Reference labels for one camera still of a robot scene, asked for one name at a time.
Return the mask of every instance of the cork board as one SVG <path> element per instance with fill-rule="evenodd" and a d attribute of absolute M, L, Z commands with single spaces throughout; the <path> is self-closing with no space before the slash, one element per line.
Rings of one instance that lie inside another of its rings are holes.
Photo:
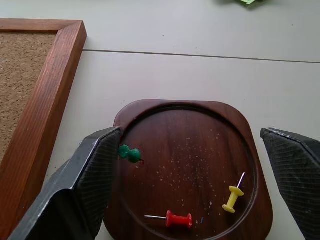
<path fill-rule="evenodd" d="M 0 164 L 55 37 L 0 33 Z"/>

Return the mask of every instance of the wooden tray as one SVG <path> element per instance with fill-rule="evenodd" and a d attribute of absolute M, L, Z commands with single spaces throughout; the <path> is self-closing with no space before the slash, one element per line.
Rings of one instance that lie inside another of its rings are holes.
<path fill-rule="evenodd" d="M 120 187 L 104 223 L 115 240 L 265 239 L 272 204 L 245 117 L 220 102 L 141 100 L 116 116 L 121 144 L 138 148 L 144 166 L 119 159 Z M 234 209 L 222 208 L 229 186 L 245 178 Z M 166 228 L 144 215 L 192 215 L 192 229 Z"/>

